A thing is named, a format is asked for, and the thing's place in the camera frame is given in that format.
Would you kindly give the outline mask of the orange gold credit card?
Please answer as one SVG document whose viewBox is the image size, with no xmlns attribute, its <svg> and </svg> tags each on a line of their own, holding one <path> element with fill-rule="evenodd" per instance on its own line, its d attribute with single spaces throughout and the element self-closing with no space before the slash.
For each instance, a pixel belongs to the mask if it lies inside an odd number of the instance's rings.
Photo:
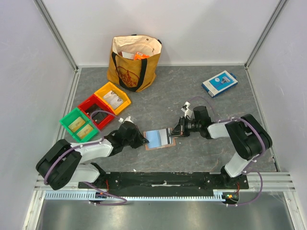
<svg viewBox="0 0 307 230">
<path fill-rule="evenodd" d="M 77 136 L 80 139 L 84 139 L 92 130 L 93 127 L 90 124 L 87 124 L 77 133 Z"/>
</svg>

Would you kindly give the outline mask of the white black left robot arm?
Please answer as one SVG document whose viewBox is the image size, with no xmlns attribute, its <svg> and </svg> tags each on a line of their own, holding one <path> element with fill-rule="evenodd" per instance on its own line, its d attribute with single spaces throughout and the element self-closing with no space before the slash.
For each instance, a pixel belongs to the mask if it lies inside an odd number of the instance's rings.
<svg viewBox="0 0 307 230">
<path fill-rule="evenodd" d="M 117 130 L 96 141 L 69 143 L 65 139 L 58 140 L 35 168 L 44 178 L 44 184 L 53 190 L 59 190 L 71 181 L 86 181 L 101 188 L 106 177 L 99 167 L 86 165 L 86 161 L 114 156 L 126 146 L 137 149 L 148 143 L 138 127 L 125 120 Z"/>
</svg>

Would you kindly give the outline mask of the silver white membership card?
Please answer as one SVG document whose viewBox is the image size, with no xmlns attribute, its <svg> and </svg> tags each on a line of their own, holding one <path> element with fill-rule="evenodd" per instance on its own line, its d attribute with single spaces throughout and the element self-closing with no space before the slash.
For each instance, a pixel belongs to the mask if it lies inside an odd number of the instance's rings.
<svg viewBox="0 0 307 230">
<path fill-rule="evenodd" d="M 169 136 L 171 128 L 165 128 L 159 130 L 160 141 L 162 146 L 166 146 L 173 143 L 173 139 Z"/>
</svg>

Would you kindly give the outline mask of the brown leather card holder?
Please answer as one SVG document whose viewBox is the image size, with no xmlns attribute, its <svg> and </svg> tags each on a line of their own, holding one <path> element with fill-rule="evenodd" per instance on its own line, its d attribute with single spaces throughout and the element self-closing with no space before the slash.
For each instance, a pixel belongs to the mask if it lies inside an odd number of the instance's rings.
<svg viewBox="0 0 307 230">
<path fill-rule="evenodd" d="M 144 131 L 143 135 L 149 141 L 149 143 L 145 144 L 145 149 L 155 150 L 175 146 L 176 140 L 170 136 L 172 130 L 172 128 L 164 128 Z"/>
</svg>

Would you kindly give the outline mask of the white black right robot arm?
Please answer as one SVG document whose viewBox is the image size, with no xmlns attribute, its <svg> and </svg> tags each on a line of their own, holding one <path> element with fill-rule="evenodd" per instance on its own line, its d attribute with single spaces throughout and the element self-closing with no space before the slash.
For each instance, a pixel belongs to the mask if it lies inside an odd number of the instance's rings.
<svg viewBox="0 0 307 230">
<path fill-rule="evenodd" d="M 206 106 L 197 106 L 189 110 L 185 105 L 182 111 L 185 115 L 179 119 L 170 133 L 171 137 L 188 137 L 191 132 L 198 132 L 206 139 L 231 139 L 236 151 L 221 169 L 219 181 L 224 188 L 232 188 L 237 179 L 246 173 L 246 168 L 251 162 L 256 162 L 272 147 L 270 135 L 251 114 L 213 122 Z"/>
</svg>

